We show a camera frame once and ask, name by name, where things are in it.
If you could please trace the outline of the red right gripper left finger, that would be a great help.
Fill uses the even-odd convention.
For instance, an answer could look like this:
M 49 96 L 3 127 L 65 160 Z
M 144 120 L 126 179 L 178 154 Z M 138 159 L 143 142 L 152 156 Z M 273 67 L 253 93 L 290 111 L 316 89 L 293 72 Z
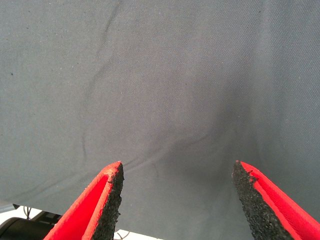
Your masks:
M 44 238 L 112 240 L 120 215 L 123 181 L 120 161 L 103 168 Z

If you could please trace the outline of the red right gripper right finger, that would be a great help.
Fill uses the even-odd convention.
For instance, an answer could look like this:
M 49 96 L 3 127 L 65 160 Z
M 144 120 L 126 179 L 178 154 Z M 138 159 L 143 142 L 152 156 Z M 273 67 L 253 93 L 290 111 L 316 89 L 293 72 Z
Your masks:
M 232 181 L 255 240 L 318 240 L 320 224 L 254 166 L 236 161 Z

